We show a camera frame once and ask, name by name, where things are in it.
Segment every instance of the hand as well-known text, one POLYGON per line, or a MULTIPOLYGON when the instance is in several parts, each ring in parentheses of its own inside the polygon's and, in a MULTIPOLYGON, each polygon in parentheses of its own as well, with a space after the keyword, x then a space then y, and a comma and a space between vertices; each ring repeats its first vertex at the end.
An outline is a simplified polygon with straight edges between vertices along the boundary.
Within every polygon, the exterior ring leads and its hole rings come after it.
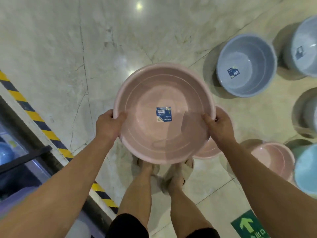
POLYGON ((113 119, 113 109, 108 110, 98 117, 96 122, 96 138, 108 139, 112 142, 120 135, 121 126, 127 114, 121 112, 118 118, 113 119))
POLYGON ((228 141, 236 141, 232 123, 228 115, 221 108, 216 107, 216 120, 212 120, 208 114, 203 114, 202 118, 208 126, 211 138, 216 142, 218 147, 228 141))

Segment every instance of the yellow and black hazard stripe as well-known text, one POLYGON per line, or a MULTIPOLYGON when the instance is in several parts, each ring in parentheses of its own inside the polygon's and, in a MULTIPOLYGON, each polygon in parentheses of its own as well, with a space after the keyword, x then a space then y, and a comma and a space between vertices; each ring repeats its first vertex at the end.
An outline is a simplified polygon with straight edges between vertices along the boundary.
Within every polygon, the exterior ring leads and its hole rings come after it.
MULTIPOLYGON (((30 116, 30 118, 37 124, 37 126, 42 130, 42 132, 48 137, 51 142, 56 146, 56 148, 61 152, 61 154, 70 162, 74 156, 65 147, 61 140, 54 134, 54 132, 47 126, 44 120, 39 116, 37 112, 31 107, 31 105, 26 101, 24 96, 14 87, 11 81, 6 77, 6 75, 0 71, 0 82, 8 90, 8 92, 14 97, 14 99, 20 104, 20 106, 25 110, 25 112, 30 116)), ((101 188, 99 184, 95 181, 91 187, 103 200, 103 202, 112 211, 117 214, 118 206, 114 203, 112 199, 106 194, 105 190, 101 188)))

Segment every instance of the green exit sign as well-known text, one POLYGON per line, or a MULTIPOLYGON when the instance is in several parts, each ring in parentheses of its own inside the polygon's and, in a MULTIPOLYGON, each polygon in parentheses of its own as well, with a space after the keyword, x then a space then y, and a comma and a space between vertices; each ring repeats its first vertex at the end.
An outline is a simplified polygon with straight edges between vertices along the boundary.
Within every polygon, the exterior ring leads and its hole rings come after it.
POLYGON ((231 222, 241 238, 270 238, 252 210, 231 222))

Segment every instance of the black shorts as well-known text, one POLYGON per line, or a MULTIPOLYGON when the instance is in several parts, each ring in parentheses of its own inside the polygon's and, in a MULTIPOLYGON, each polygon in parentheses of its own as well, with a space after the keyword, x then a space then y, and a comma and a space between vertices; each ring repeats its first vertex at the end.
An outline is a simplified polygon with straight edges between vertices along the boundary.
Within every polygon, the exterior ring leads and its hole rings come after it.
MULTIPOLYGON (((149 238, 149 233, 141 222, 130 214, 118 215, 109 227, 106 238, 121 237, 149 238)), ((218 232, 212 228, 199 229, 191 233, 187 238, 220 238, 218 232)))

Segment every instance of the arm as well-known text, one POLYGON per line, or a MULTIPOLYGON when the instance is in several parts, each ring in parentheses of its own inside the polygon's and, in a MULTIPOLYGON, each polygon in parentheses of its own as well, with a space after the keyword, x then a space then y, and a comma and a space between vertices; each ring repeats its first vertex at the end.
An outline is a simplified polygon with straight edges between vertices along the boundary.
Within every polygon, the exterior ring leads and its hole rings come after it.
POLYGON ((0 222, 1 237, 65 237, 88 196, 126 115, 99 116, 96 137, 0 222))
POLYGON ((232 124, 221 109, 217 109, 217 121, 206 114, 203 119, 270 236, 316 237, 317 200, 272 172, 239 145, 234 138, 232 124))

